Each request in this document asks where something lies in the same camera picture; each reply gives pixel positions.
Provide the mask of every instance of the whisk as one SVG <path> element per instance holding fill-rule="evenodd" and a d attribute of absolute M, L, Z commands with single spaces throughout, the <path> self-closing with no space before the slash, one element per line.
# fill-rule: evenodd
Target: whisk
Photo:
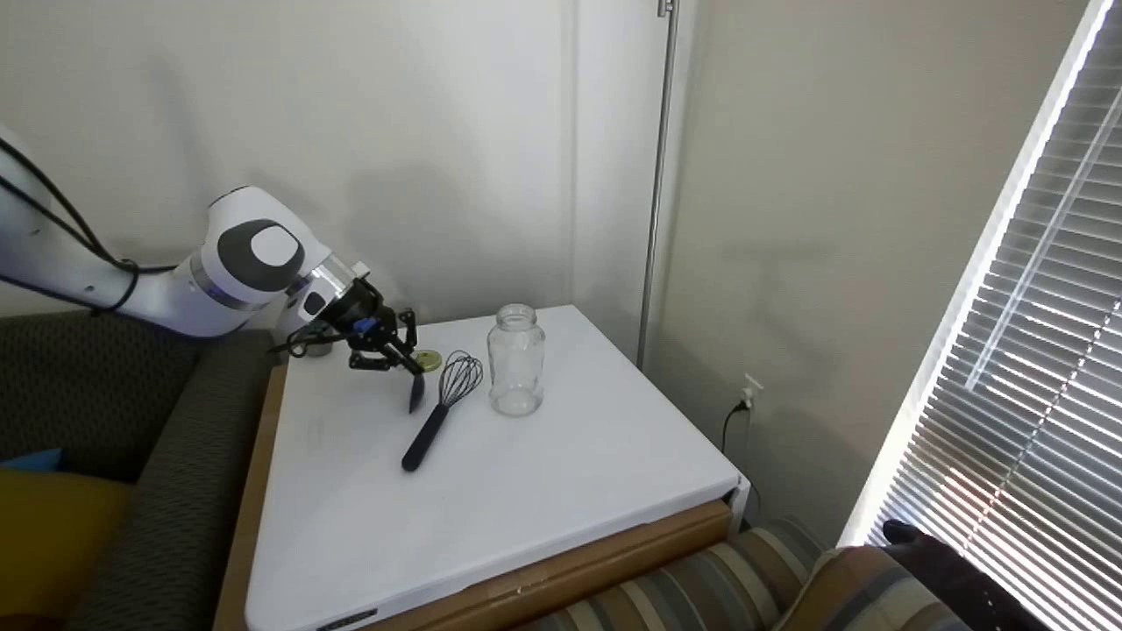
<path fill-rule="evenodd" d="M 462 352 L 451 352 L 442 367 L 442 384 L 438 384 L 438 407 L 427 415 L 420 435 L 415 438 L 412 453 L 401 460 L 402 470 L 416 470 L 426 464 L 427 446 L 442 431 L 450 409 L 469 396 L 485 379 L 485 365 Z"/>

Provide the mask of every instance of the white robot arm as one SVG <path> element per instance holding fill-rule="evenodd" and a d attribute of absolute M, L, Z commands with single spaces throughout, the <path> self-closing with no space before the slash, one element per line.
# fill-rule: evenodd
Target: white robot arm
<path fill-rule="evenodd" d="M 7 141 L 0 127 L 0 277 L 54 298 L 122 312 L 186 337 L 225 337 L 262 304 L 288 298 L 277 332 L 306 339 L 334 331 L 354 367 L 415 373 L 415 312 L 394 312 L 366 280 L 262 188 L 236 188 L 211 205 L 204 247 L 180 268 L 117 259 L 70 201 Z"/>

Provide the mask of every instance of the electrical outlet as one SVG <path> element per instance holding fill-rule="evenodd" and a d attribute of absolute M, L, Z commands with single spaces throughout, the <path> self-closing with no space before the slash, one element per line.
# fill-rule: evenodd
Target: electrical outlet
<path fill-rule="evenodd" d="M 743 404 L 747 407 L 756 401 L 760 388 L 763 388 L 763 382 L 753 379 L 750 373 L 743 373 Z"/>

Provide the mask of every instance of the glass jar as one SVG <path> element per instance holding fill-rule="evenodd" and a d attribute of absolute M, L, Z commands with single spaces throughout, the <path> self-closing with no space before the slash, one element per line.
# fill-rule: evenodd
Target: glass jar
<path fill-rule="evenodd" d="M 490 404 L 505 418 L 526 418 L 539 407 L 547 332 L 530 304 L 505 304 L 488 332 Z"/>

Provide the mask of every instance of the white tabletop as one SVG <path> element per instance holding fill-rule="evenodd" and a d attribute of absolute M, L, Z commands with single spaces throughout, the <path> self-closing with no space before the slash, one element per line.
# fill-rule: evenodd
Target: white tabletop
<path fill-rule="evenodd" d="M 420 326 L 420 346 L 488 365 L 493 319 Z M 347 346 L 288 365 L 253 556 L 253 628 L 384 622 L 747 488 L 740 470 L 578 312 L 544 310 L 534 418 L 497 418 L 488 379 L 451 407 L 416 472 L 401 455 L 434 407 L 408 415 L 408 373 L 350 373 Z"/>

